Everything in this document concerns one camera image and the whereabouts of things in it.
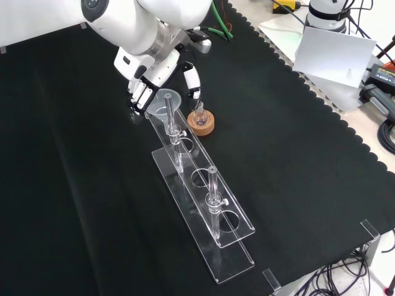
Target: white paper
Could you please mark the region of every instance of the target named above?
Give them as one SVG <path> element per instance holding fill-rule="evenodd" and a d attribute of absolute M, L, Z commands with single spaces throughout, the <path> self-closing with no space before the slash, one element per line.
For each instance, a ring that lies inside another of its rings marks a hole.
<path fill-rule="evenodd" d="M 306 27 L 293 70 L 358 88 L 376 41 Z"/>

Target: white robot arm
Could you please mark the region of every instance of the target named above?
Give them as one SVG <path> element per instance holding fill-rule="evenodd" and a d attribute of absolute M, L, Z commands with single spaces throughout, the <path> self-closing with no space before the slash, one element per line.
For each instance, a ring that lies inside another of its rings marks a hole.
<path fill-rule="evenodd" d="M 192 43 L 203 53 L 206 36 L 193 42 L 188 32 L 206 16 L 211 0 L 81 0 L 89 25 L 119 46 L 114 65 L 129 80 L 130 107 L 143 115 L 157 90 L 177 68 L 180 49 Z M 182 65 L 189 96 L 200 98 L 199 75 L 191 63 Z"/>
<path fill-rule="evenodd" d="M 346 32 L 347 0 L 311 0 L 306 25 L 339 33 Z"/>

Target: scalloped edge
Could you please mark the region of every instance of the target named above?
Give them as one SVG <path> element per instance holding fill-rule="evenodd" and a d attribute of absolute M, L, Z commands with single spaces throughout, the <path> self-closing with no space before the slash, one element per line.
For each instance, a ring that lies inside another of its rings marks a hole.
<path fill-rule="evenodd" d="M 329 100 L 329 98 L 326 97 L 326 95 L 320 89 L 318 89 L 318 87 L 316 87 L 316 85 L 314 85 L 313 82 L 308 79 L 308 77 L 305 76 L 305 74 L 294 71 L 292 69 L 292 61 L 285 56 L 285 54 L 273 43 L 272 40 L 270 40 L 270 38 L 265 33 L 257 31 L 256 28 L 251 25 L 251 22 L 248 21 L 247 17 L 245 17 L 242 13 L 238 12 L 232 3 L 230 3 L 228 0 L 225 0 L 225 5 L 232 11 L 232 13 L 235 13 L 237 17 L 245 21 L 248 24 L 249 29 L 253 31 L 258 38 L 262 39 L 266 46 L 268 46 L 270 49 L 273 49 L 274 56 L 279 59 L 281 63 L 283 63 L 283 65 L 288 68 L 288 70 L 291 70 L 291 72 L 294 72 L 298 75 L 299 81 L 304 85 L 308 86 L 309 92 L 311 92 L 315 96 L 315 98 L 320 99 L 323 102 L 324 106 L 328 106 L 330 108 L 331 113 L 336 116 L 336 119 L 339 120 L 340 123 L 344 125 L 344 127 L 350 133 L 353 134 L 355 141 L 357 141 L 358 144 L 360 144 L 364 147 L 365 150 L 367 150 L 367 156 L 370 158 L 374 158 L 374 160 L 382 170 L 388 172 L 390 175 L 392 175 L 392 177 L 395 177 L 395 172 L 389 171 L 387 165 L 378 159 L 377 154 L 372 152 L 372 148 L 364 141 L 363 137 L 357 134 L 356 130 L 350 127 L 349 123 L 345 119 L 342 119 L 342 115 L 345 115 L 345 113 L 337 108 Z"/>

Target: black tablecloth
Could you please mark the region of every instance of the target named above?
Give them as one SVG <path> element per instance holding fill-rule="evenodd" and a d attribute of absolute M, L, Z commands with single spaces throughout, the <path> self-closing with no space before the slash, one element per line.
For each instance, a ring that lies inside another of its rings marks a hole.
<path fill-rule="evenodd" d="M 267 295 L 266 268 L 285 285 L 369 241 L 362 220 L 395 227 L 393 174 L 226 10 L 234 40 L 182 59 L 215 115 L 202 143 L 256 228 L 255 268 L 211 279 L 154 130 L 131 124 L 117 48 L 76 26 L 0 55 L 1 295 Z M 168 87 L 185 95 L 182 74 Z"/>

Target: acrylic test tube rack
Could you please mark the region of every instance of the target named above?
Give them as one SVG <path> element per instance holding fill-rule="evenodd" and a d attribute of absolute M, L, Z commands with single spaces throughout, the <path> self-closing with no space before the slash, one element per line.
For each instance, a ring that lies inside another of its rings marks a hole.
<path fill-rule="evenodd" d="M 207 267 L 221 283 L 254 266 L 241 240 L 255 228 L 178 110 L 180 101 L 175 91 L 161 89 L 151 104 L 148 119 L 163 144 L 152 156 Z"/>

